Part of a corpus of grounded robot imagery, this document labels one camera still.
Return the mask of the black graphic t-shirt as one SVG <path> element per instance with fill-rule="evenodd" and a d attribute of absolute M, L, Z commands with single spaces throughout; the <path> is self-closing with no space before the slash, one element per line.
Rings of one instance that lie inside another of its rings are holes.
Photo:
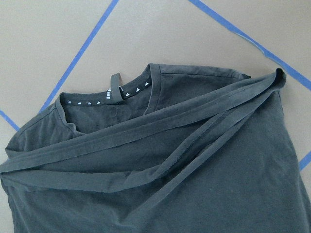
<path fill-rule="evenodd" d="M 148 64 L 118 82 L 61 93 L 9 141 L 15 232 L 310 232 L 282 69 Z"/>

